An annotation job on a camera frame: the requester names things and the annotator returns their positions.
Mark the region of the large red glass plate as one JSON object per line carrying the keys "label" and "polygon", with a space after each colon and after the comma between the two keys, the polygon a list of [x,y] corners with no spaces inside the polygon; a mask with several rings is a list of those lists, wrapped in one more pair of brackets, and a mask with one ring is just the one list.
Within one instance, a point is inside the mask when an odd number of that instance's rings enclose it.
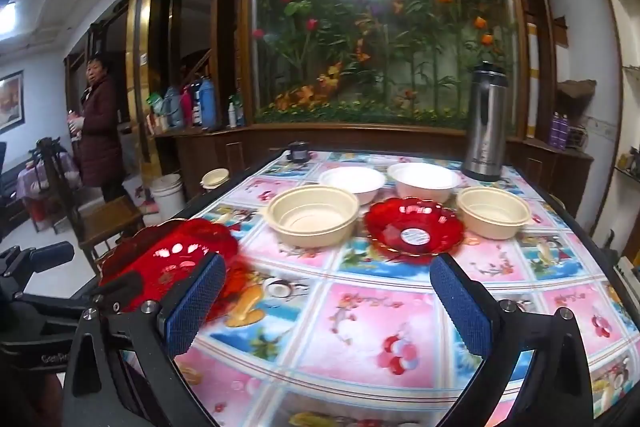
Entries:
{"label": "large red glass plate", "polygon": [[162,299],[171,286],[186,279],[208,255],[220,256],[226,266],[224,285],[215,302],[208,306],[205,321],[211,322],[231,309],[250,273],[238,240],[220,223],[203,218],[171,219],[142,229],[98,262],[99,286],[133,283],[122,299],[124,309],[131,311],[145,300]]}

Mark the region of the white foam bowl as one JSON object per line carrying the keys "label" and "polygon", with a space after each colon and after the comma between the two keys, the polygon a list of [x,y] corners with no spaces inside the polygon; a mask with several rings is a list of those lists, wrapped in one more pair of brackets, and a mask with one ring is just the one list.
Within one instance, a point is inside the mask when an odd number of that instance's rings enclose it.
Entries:
{"label": "white foam bowl", "polygon": [[322,172],[318,183],[352,193],[364,206],[375,200],[378,191],[386,183],[386,176],[370,167],[336,167]]}
{"label": "white foam bowl", "polygon": [[462,183],[454,170],[425,162],[398,162],[387,168],[399,197],[415,197],[443,204]]}

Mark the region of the framed wall picture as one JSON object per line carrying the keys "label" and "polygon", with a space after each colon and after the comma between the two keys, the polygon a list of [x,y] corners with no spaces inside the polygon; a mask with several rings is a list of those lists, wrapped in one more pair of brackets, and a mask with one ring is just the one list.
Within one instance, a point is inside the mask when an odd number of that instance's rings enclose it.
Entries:
{"label": "framed wall picture", "polygon": [[24,122],[24,74],[20,70],[0,80],[0,133]]}

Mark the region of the red thermos flask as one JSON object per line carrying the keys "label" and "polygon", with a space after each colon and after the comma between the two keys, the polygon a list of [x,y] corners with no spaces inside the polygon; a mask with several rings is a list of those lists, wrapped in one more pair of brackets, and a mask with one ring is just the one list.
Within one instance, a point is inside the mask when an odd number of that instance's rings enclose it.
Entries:
{"label": "red thermos flask", "polygon": [[193,126],[193,102],[190,89],[184,87],[180,95],[180,107],[183,117],[183,122],[186,127]]}

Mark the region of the white plastic bucket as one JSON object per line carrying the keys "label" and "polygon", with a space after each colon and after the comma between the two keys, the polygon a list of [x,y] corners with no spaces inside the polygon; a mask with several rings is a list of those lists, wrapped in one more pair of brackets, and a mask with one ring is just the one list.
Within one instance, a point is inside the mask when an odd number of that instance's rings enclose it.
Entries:
{"label": "white plastic bucket", "polygon": [[155,179],[150,185],[150,192],[163,220],[171,219],[186,207],[182,180],[178,173]]}

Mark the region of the stacked bowls on stool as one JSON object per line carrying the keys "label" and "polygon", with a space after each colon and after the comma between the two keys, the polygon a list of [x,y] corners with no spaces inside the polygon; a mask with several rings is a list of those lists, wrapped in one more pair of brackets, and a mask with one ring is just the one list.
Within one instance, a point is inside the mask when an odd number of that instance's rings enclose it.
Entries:
{"label": "stacked bowls on stool", "polygon": [[230,179],[230,172],[226,168],[216,168],[207,171],[200,181],[201,188],[205,191],[214,191],[215,188],[225,184]]}

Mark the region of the stainless steel thermos jug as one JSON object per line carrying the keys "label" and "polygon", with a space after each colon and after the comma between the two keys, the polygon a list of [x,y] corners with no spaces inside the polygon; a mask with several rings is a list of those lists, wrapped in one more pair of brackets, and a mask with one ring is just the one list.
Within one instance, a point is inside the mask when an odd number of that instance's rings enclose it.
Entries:
{"label": "stainless steel thermos jug", "polygon": [[500,179],[508,130],[508,92],[503,68],[487,61],[473,68],[462,164],[462,172],[469,178],[486,182]]}

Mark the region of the large beige plastic bowl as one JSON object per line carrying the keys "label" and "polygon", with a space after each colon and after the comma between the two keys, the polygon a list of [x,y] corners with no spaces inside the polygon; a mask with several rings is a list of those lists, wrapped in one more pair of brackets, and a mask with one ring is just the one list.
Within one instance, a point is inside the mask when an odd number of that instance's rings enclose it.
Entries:
{"label": "large beige plastic bowl", "polygon": [[344,243],[359,217],[358,198],[341,188],[305,185],[271,199],[262,213],[286,245],[326,248]]}

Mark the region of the small beige plastic bowl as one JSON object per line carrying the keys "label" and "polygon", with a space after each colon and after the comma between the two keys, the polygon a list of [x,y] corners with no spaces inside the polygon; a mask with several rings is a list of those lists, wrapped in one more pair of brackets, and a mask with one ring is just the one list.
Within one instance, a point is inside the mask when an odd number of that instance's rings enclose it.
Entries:
{"label": "small beige plastic bowl", "polygon": [[472,186],[457,195],[458,215],[470,232],[491,239],[512,239],[532,219],[524,199],[500,188]]}

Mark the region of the artificial flower wall panel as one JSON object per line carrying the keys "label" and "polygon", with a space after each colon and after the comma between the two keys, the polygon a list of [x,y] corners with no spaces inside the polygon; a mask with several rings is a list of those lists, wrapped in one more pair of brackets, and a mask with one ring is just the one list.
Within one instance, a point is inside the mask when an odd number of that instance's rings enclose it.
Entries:
{"label": "artificial flower wall panel", "polygon": [[461,129],[472,72],[513,75],[512,0],[250,0],[261,124]]}

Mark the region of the blue thermos flask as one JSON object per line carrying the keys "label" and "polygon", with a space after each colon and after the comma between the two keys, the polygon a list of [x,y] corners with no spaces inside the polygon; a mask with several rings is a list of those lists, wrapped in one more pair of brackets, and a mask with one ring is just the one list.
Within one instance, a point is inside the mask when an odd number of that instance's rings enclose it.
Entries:
{"label": "blue thermos flask", "polygon": [[213,129],[217,124],[217,104],[214,84],[208,78],[202,78],[198,89],[200,101],[201,125],[203,128]]}

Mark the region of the small red glass plate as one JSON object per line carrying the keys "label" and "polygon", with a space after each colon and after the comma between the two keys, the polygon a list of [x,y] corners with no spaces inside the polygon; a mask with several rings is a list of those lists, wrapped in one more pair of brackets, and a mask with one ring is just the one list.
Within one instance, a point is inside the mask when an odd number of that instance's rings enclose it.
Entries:
{"label": "small red glass plate", "polygon": [[421,259],[454,251],[464,239],[457,213],[439,202],[392,197],[363,216],[370,242],[390,257]]}

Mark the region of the small black table device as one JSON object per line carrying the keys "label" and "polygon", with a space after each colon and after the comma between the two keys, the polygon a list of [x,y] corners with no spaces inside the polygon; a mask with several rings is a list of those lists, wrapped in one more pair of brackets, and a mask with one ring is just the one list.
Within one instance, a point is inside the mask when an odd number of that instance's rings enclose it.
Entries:
{"label": "small black table device", "polygon": [[295,141],[288,144],[286,159],[296,165],[307,164],[310,161],[311,153],[309,144],[305,141]]}

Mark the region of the colourful printed tablecloth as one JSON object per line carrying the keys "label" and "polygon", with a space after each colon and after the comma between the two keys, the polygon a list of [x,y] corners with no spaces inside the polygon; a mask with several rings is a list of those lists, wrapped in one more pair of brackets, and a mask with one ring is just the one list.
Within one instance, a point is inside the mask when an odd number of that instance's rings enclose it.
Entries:
{"label": "colourful printed tablecloth", "polygon": [[[274,196],[357,166],[385,171],[394,155],[316,152],[303,166],[270,159],[186,210],[230,229],[241,278],[221,314],[177,365],[223,426],[434,426],[480,360],[465,349],[427,265],[386,259],[357,229],[341,245],[279,241],[262,213]],[[590,364],[596,418],[639,394],[639,329],[577,225],[504,168],[499,187],[527,202],[528,225],[497,242],[468,234],[456,259],[497,299],[527,312],[575,315]]]}

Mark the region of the purple bottles on cabinet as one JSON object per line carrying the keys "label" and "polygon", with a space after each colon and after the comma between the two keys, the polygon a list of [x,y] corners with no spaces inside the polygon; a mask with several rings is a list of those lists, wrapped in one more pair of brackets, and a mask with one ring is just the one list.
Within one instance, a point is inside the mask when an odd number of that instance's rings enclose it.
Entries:
{"label": "purple bottles on cabinet", "polygon": [[557,150],[565,150],[568,139],[568,118],[559,112],[555,112],[552,116],[549,145]]}

